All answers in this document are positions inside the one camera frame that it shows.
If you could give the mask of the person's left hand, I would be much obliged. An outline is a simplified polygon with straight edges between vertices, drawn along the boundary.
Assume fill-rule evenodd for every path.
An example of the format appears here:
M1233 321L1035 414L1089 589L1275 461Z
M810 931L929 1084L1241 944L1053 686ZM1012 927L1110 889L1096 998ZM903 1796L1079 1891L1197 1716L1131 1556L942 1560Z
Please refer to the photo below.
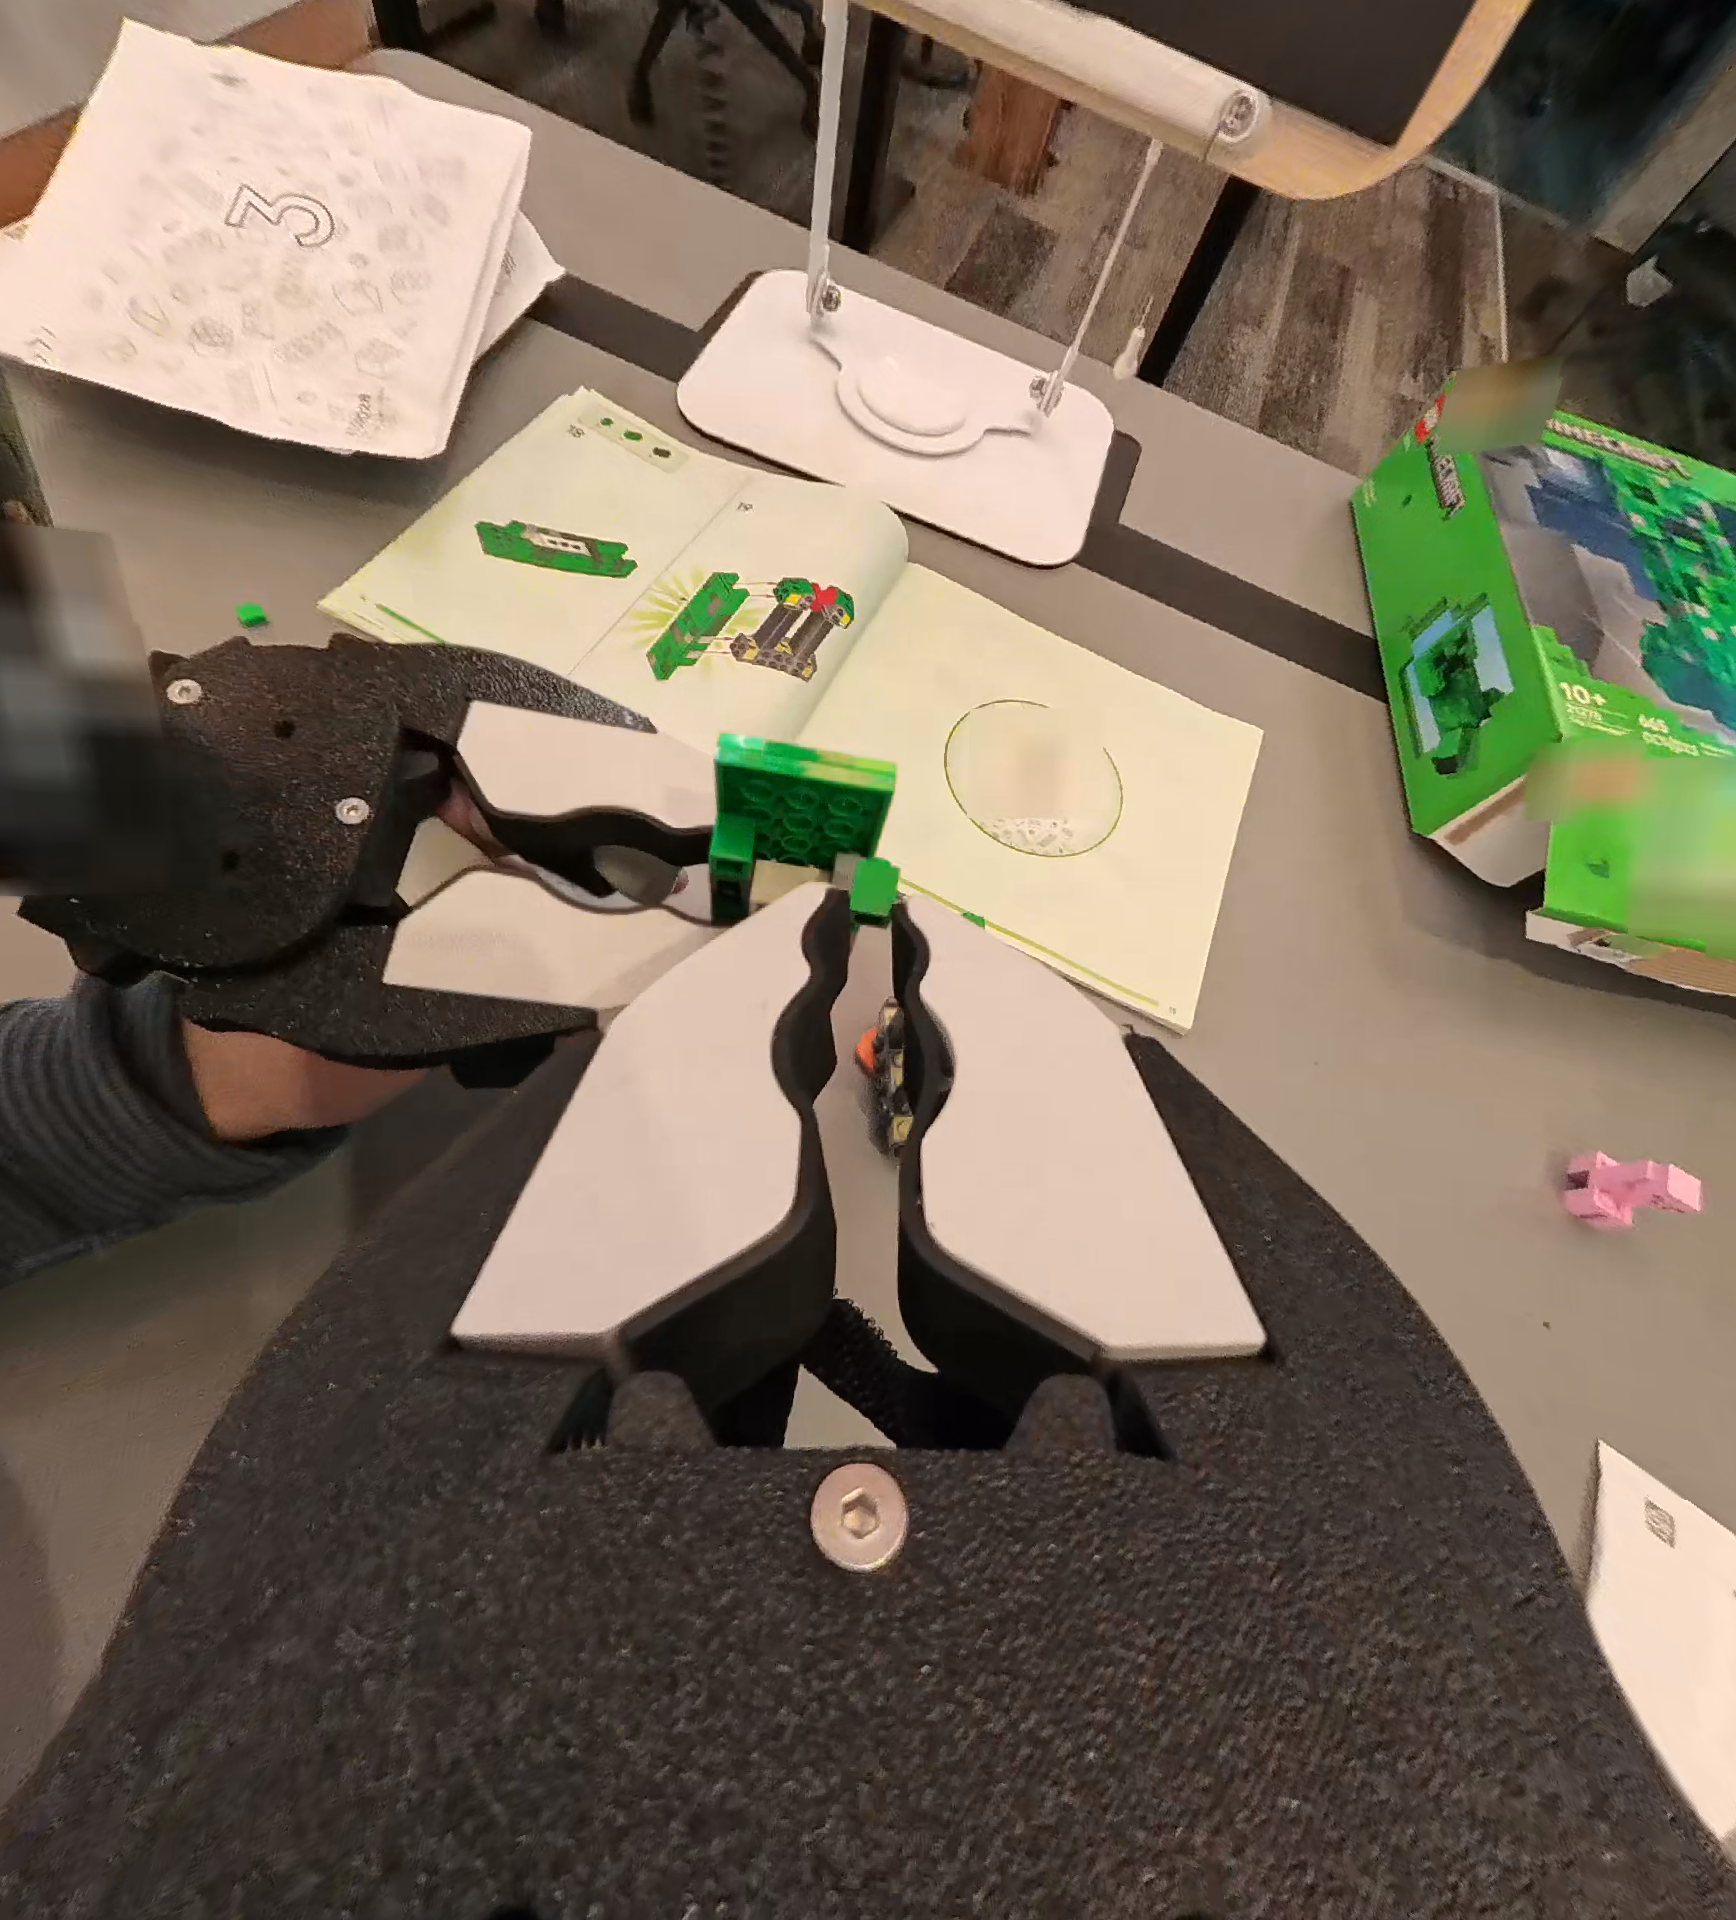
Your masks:
M273 1036L192 1022L182 1026L182 1045L208 1129L229 1145L346 1131L419 1079L333 1063Z

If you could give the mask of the pink brick pig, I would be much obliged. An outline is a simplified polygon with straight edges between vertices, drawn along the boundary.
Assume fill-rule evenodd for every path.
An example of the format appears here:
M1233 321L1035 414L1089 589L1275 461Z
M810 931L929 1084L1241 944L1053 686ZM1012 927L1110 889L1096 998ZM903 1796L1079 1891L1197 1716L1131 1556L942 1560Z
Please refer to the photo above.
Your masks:
M1612 1235L1629 1233L1644 1212L1704 1212L1704 1185L1678 1164L1618 1160L1595 1150L1566 1164L1557 1201L1577 1224Z

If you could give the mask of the black desk divider strip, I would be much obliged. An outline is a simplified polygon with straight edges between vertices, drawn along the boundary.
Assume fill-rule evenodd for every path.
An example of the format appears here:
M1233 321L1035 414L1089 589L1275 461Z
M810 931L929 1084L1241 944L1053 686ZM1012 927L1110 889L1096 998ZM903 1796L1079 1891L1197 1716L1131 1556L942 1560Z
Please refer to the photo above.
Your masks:
M737 281L710 321L693 328L577 276L558 281L527 304L524 316L677 385L750 286L750 279ZM1113 432L1077 564L1150 603L1197 618L1275 660L1300 666L1368 700L1383 703L1383 666L1380 648L1369 636L1128 525L1126 501L1142 450L1135 436L1124 430Z

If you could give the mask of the grey desk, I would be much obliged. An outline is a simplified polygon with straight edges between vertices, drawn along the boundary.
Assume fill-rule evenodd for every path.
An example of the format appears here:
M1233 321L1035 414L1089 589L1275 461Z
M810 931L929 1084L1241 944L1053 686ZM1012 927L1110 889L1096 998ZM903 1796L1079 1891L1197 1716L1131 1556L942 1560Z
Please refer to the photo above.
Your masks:
M532 132L525 210L568 276L696 328L782 218L435 61L411 90ZM360 469L24 368L53 518L106 533L153 650L281 639L434 493L587 385L680 432L669 382L540 323L475 373L448 461ZM1167 1047L1407 1287L1580 1569L1595 1445L1736 1534L1736 1002L1525 942L1523 912L1410 837L1383 704L1087 568L912 539L927 568L1263 732L1191 1030ZM305 1289L500 1107L431 1079L319 1171L0 1293L0 1813L97 1669L201 1438ZM1604 1233L1559 1201L1599 1150L1702 1212Z

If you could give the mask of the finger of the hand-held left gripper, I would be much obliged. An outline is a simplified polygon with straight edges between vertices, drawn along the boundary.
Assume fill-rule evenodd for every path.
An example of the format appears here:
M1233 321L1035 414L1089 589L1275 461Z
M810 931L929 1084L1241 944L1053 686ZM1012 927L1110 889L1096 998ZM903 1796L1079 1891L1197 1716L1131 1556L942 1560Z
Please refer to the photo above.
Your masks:
M540 877L472 869L411 906L383 963L387 988L558 1007L614 1020L718 927L625 896L572 898Z
M576 910L712 909L712 757L664 732L473 703L440 821Z

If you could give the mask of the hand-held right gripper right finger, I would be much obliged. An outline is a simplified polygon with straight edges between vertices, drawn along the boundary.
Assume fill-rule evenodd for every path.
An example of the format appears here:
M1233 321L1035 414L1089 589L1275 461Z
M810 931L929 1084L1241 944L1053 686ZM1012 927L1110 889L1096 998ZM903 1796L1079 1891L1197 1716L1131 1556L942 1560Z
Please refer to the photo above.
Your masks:
M1038 1391L1266 1357L1266 1329L1143 1079L1064 975L927 898L887 924L909 1131L898 1307L1008 1434Z

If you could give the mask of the green toy brick box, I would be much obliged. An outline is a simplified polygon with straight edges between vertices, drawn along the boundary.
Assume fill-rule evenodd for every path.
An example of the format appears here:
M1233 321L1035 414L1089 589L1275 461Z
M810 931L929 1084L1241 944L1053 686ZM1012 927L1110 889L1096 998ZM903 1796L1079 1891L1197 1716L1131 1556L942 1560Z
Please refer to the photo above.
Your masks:
M1467 370L1352 501L1410 831L1529 944L1736 998L1736 475Z

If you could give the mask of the open building instruction booklet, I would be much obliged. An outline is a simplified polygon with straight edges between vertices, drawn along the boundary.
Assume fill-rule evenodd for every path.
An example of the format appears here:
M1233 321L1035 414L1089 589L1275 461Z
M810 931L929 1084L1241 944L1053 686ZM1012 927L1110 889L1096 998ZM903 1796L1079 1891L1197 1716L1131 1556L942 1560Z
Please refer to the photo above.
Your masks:
M1191 1026L1262 732L920 566L865 493L687 448L579 388L317 610L542 666L704 753L887 763L880 848L905 887Z

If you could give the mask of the small green red brick assembly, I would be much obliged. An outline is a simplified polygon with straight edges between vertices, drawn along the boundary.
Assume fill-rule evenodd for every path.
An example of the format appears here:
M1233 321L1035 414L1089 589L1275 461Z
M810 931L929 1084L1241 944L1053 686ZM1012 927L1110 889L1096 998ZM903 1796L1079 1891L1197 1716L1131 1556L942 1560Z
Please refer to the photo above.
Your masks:
M915 1133L927 1131L951 1093L951 1045L921 995L929 951L901 904L900 870L860 856L842 883L856 927L889 929L894 993L857 1039L853 1063L863 1079L863 1113L875 1150L898 1163Z

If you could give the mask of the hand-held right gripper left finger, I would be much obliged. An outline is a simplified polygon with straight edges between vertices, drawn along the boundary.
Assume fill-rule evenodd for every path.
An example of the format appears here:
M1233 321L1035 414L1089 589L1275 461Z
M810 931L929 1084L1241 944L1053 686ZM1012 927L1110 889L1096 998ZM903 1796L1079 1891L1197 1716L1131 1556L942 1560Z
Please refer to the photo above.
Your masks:
M835 1305L816 1118L847 900L806 883L687 956L593 1047L449 1325L469 1357L608 1391L680 1380L726 1447L785 1443Z

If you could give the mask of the person's left forearm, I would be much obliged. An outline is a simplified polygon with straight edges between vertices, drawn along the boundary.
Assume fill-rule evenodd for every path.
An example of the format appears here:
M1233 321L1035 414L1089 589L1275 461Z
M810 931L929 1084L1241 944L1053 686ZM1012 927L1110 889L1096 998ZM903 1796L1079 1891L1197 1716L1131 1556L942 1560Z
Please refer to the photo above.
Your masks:
M260 1199L346 1129L232 1142L203 1113L168 980L0 1007L0 1289L211 1204Z

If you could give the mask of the white paper sheet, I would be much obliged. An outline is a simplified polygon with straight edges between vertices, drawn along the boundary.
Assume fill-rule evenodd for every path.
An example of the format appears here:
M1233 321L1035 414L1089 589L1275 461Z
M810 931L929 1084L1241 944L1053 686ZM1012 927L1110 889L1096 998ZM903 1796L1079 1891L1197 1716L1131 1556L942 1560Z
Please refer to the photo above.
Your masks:
M1583 1601L1653 1756L1736 1864L1736 1534L1599 1443Z

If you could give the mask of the green brick plate assembly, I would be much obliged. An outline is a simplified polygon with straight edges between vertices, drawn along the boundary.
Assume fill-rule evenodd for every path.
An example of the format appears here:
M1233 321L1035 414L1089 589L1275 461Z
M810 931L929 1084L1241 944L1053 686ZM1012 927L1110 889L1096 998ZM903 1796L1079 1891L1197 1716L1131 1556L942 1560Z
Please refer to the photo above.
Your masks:
M716 929L747 918L762 862L833 872L877 856L895 764L741 732L712 754L714 824L707 898Z

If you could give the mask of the white numbered paper bag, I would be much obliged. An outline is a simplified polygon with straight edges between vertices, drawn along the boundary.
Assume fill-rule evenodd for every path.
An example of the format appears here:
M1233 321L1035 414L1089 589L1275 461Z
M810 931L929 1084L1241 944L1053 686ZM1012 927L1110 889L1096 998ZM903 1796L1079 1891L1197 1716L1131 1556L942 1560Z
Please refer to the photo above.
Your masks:
M434 461L473 366L565 276L519 206L527 162L503 116L127 19L0 229L0 360Z

